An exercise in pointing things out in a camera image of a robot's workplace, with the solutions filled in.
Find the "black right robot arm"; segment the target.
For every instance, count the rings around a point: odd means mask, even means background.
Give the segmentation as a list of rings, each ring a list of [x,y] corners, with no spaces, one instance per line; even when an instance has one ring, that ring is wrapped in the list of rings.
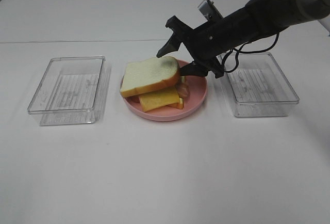
[[[184,44],[193,58],[190,64],[180,69],[182,76],[207,76],[213,72],[222,77],[226,58],[217,56],[233,51],[243,54],[243,47],[259,39],[279,36],[289,26],[320,20],[329,15],[329,0],[250,0],[246,5],[223,17],[211,0],[203,0],[199,11],[206,22],[191,28],[176,16],[167,20],[166,27],[173,31],[167,43],[158,51],[160,58],[178,51]]]

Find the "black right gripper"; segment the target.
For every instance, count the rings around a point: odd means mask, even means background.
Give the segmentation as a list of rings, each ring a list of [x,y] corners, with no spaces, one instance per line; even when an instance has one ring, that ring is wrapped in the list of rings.
[[[219,63],[217,56],[240,44],[236,28],[228,21],[206,22],[192,29],[176,16],[168,19],[166,27],[173,34],[165,45],[157,52],[160,58],[179,50],[183,44],[193,62],[180,68],[181,76],[206,77],[213,72],[216,78],[224,75],[224,66]]]

